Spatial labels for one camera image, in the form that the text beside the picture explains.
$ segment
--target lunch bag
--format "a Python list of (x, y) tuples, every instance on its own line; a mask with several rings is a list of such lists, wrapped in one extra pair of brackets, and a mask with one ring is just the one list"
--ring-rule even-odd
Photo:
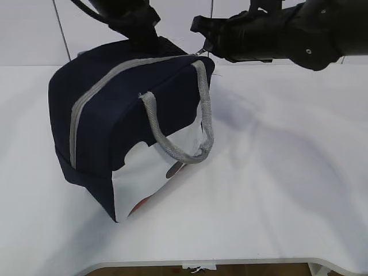
[(65, 179), (121, 221), (183, 166), (204, 161), (214, 137), (214, 63), (160, 38), (157, 54), (129, 40), (84, 52), (49, 83), (49, 112)]

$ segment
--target gray handle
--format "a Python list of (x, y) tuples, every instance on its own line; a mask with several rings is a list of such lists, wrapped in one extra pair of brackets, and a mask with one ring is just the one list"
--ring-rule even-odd
[(198, 60), (192, 63), (192, 66), (197, 71), (198, 90), (200, 92), (200, 103), (202, 109), (202, 127), (205, 132), (206, 140), (200, 145), (197, 153), (191, 156), (184, 152), (181, 148), (174, 145), (169, 139), (162, 133), (157, 118), (157, 105), (156, 98), (152, 92), (147, 92), (140, 96), (142, 99), (149, 124), (152, 129), (152, 133), (157, 143), (163, 148), (163, 150), (175, 160), (184, 164), (198, 164), (203, 162), (209, 155), (213, 142), (213, 129), (212, 129), (212, 111), (211, 100), (209, 96), (209, 88), (207, 83), (206, 67), (202, 61)]

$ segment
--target white tabletop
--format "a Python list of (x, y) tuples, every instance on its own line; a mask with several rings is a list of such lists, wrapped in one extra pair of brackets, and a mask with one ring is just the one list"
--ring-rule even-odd
[(68, 184), (47, 83), (0, 67), (0, 275), (104, 266), (316, 262), (368, 273), (368, 66), (222, 66), (216, 143), (124, 223)]
[(1, 0), (0, 66), (68, 61), (52, 0)]

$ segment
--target gray zipper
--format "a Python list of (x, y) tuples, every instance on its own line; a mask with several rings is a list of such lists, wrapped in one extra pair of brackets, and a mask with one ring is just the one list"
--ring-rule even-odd
[(70, 121), (70, 135), (69, 135), (69, 152), (71, 166), (76, 169), (76, 135), (78, 132), (79, 119), (84, 106), (91, 100), (112, 78), (121, 72), (135, 68), (138, 66), (152, 64), (157, 62), (163, 62), (165, 60), (174, 59), (183, 56), (168, 56), (149, 59), (133, 59), (127, 62), (123, 62), (113, 68), (107, 75), (105, 75), (100, 81), (98, 81), (89, 91), (84, 93), (74, 104), (71, 109), (71, 121)]

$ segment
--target zipper pull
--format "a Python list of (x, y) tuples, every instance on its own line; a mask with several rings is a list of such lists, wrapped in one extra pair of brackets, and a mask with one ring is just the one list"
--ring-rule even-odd
[(203, 53), (205, 53), (205, 52), (207, 52), (207, 50), (204, 50), (203, 48), (202, 49), (200, 49), (198, 52), (196, 52), (194, 55), (195, 56), (200, 56), (200, 55), (202, 55)]

